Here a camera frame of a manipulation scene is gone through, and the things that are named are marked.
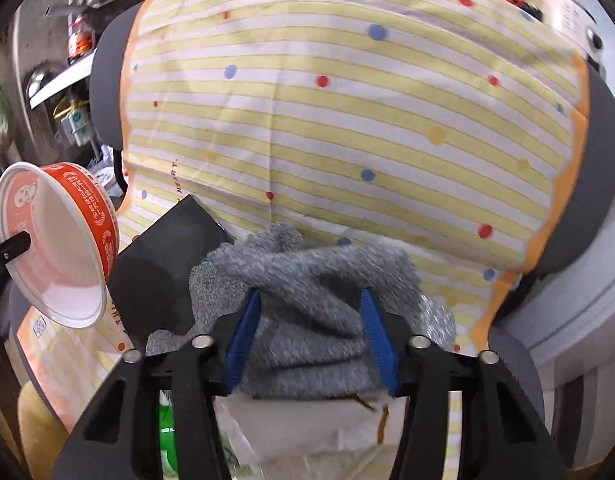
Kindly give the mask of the white rice cooker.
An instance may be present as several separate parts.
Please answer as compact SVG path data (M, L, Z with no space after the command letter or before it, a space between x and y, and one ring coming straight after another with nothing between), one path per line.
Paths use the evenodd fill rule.
M603 40L595 18L580 4L579 0L539 0L544 23L557 35L573 44L583 58L601 76L603 68Z

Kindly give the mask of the yellow striped dotted cloth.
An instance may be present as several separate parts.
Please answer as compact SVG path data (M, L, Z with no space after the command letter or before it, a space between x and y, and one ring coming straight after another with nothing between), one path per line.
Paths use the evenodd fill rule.
M563 479L487 342L565 212L586 62L506 0L145 0L94 54L114 207L72 162L10 166L0 238L62 353L56 479L226 479L216 410L290 442L357 416L396 479Z

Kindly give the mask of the white paper bag brown print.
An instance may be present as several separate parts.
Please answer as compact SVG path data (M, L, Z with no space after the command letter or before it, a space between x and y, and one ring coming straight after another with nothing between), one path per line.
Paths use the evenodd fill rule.
M229 396L216 399L214 407L220 433L242 465L396 445L405 413L405 401L385 393L321 401Z

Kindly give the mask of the black box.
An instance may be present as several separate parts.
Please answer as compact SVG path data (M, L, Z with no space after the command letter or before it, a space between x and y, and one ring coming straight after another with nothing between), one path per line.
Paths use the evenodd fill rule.
M193 327L189 275L230 236L188 195L118 255L108 289L132 343L147 347L156 330L183 335Z

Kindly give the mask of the green plastic bottle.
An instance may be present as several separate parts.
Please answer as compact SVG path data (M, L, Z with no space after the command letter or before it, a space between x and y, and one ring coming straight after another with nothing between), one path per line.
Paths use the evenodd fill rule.
M159 445L161 468L166 479L178 478L178 456L175 450L174 417L170 405L159 406Z

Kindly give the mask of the orange white instant noodle cup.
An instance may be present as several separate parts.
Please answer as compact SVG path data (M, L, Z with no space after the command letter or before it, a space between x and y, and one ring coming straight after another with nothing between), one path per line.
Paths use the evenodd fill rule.
M106 308L120 245L102 185L73 162L15 162L0 177L0 244L20 233L30 245L5 266L23 296L63 326L94 325Z

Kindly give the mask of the grey knitted glove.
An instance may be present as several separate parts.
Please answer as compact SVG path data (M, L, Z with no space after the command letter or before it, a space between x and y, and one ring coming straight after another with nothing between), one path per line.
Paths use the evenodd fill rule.
M251 288L262 294L260 323L237 392L258 398L317 399L381 390L370 357L359 293L371 288L390 313L445 350L454 316L427 297L405 250L380 245L311 248L288 224L224 243L190 271L195 319L186 335L156 330L151 356L209 333L236 312Z

